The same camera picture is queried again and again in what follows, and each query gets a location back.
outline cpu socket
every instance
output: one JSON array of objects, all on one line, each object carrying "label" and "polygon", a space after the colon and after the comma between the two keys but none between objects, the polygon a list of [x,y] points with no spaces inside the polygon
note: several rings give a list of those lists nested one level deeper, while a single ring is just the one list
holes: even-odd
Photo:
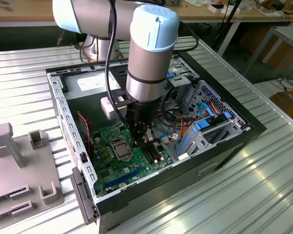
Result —
[{"label": "cpu socket", "polygon": [[133,152],[130,149],[126,139],[118,139],[111,143],[111,147],[119,161],[129,162],[133,156]]}]

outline table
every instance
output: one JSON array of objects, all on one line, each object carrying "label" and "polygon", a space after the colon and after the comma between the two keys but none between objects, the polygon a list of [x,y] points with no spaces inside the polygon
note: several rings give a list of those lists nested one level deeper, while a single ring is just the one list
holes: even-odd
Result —
[{"label": "table", "polygon": [[262,42],[260,43],[256,51],[253,53],[248,63],[246,64],[246,67],[242,73],[244,76],[251,69],[254,62],[256,61],[260,53],[263,51],[263,49],[265,48],[265,46],[267,45],[267,43],[271,40],[273,36],[279,37],[279,40],[273,46],[272,50],[275,49],[282,41],[286,41],[288,44],[293,46],[293,27],[272,27],[267,33],[267,35],[265,36],[265,38],[262,40]]},{"label": "table", "polygon": [[[222,22],[224,17],[222,13],[215,14],[211,12],[208,9],[207,5],[202,5],[200,7],[197,7],[185,1],[183,1],[182,7],[170,7],[170,9],[175,11],[180,16],[180,19],[182,19],[184,23],[203,23],[203,22],[204,23],[207,23],[207,22],[219,23],[219,22]],[[224,54],[227,46],[229,45],[240,23],[288,21],[290,22],[289,26],[293,26],[293,14],[289,15],[289,17],[290,18],[287,18],[287,16],[266,17],[254,9],[250,11],[241,11],[239,14],[233,16],[231,20],[233,24],[230,27],[230,30],[228,31],[217,53],[221,56]],[[269,54],[265,56],[263,60],[265,63],[269,60],[270,56],[275,52],[275,50],[278,48],[279,45],[280,45],[280,42],[278,43],[277,47],[272,48]]]},{"label": "table", "polygon": [[[119,233],[293,232],[293,121],[203,41],[191,56],[267,128],[228,165],[113,230]],[[195,44],[179,38],[176,48]],[[129,43],[120,42],[128,56]],[[0,52],[0,122],[14,135],[48,132],[64,203],[2,229],[14,233],[95,233],[83,224],[68,179],[73,164],[52,106],[45,69],[80,63],[73,47]]]},{"label": "table", "polygon": [[[52,0],[11,0],[11,7],[15,9],[14,12],[0,9],[0,27],[56,25],[52,13]],[[197,7],[186,1],[183,1],[181,7],[169,8],[175,11],[185,23],[222,22],[224,17],[221,13],[211,12],[206,5]],[[286,17],[282,18],[281,16],[266,17],[254,9],[248,12],[241,11],[233,17],[233,24],[220,46],[218,54],[223,55],[240,23],[281,22],[282,20],[291,22],[290,26],[293,26],[293,15],[290,15],[290,19],[286,19]],[[268,61],[269,58],[270,56],[266,56],[264,60]]]}]

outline aluminum table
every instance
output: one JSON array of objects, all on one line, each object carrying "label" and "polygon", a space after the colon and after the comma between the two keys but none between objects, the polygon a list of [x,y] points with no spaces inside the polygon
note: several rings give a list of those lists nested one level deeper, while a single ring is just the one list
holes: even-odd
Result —
[{"label": "aluminum table", "polygon": [[269,51],[267,56],[271,56],[277,49],[277,47],[281,44],[282,41],[287,42],[291,46],[293,46],[293,27],[272,27],[265,38],[262,40],[262,42],[259,44],[256,51],[253,53],[251,58],[249,59],[248,63],[246,64],[246,67],[242,74],[245,76],[247,72],[251,69],[253,64],[255,63],[258,56],[261,54],[261,52],[264,50],[265,46],[268,44],[268,42],[271,40],[273,36],[279,37],[279,40],[275,43],[273,48]]},{"label": "aluminum table", "polygon": [[[180,38],[177,48],[195,44]],[[129,43],[121,42],[127,56]],[[190,54],[267,131],[228,165],[111,231],[126,233],[293,233],[293,121],[200,41]],[[73,47],[0,52],[0,123],[16,136],[49,133],[65,202],[0,233],[96,233],[85,226],[68,179],[73,164],[52,106],[45,68],[80,63]]]}]

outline robotic arm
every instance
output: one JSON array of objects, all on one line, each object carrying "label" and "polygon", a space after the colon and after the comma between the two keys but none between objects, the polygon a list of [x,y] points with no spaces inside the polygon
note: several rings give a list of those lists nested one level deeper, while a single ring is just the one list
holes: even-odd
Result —
[{"label": "robotic arm", "polygon": [[[130,39],[126,121],[134,143],[152,142],[151,123],[157,114],[167,71],[178,38],[179,17],[168,8],[116,0],[116,39]],[[53,0],[59,27],[110,38],[113,14],[107,0]]]}]

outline motherboard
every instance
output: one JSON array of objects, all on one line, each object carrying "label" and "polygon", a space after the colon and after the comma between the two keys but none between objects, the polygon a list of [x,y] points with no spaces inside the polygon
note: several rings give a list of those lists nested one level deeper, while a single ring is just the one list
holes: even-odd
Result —
[{"label": "motherboard", "polygon": [[161,143],[149,144],[149,150],[131,147],[130,131],[123,124],[99,129],[90,136],[94,142],[93,166],[98,176],[94,184],[97,196],[104,196],[173,163]]}]

